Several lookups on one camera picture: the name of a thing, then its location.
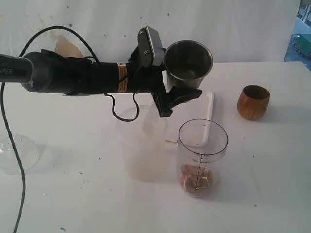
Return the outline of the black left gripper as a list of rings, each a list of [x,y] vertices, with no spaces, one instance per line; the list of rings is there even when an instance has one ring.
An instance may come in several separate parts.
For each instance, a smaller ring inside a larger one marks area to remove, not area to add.
[[[164,51],[161,50],[161,55],[156,58],[159,62],[157,65],[143,66],[143,62],[147,56],[140,53],[136,47],[129,58],[129,64],[133,66],[133,72],[130,74],[129,80],[131,86],[136,93],[150,93],[154,104],[158,110],[160,117],[170,117],[172,108],[197,99],[201,96],[202,90],[188,87],[173,86],[169,92],[166,92],[163,82],[162,71],[164,68]]]

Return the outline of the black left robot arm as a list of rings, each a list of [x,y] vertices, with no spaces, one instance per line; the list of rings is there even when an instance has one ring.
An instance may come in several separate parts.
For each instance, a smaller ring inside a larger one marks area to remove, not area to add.
[[[29,92],[67,96],[150,93],[160,117],[170,117],[175,106],[199,98],[202,91],[174,87],[167,92],[162,71],[163,66],[144,67],[138,50],[128,63],[97,63],[49,50],[30,52],[21,58],[0,56],[2,83],[20,83]]]

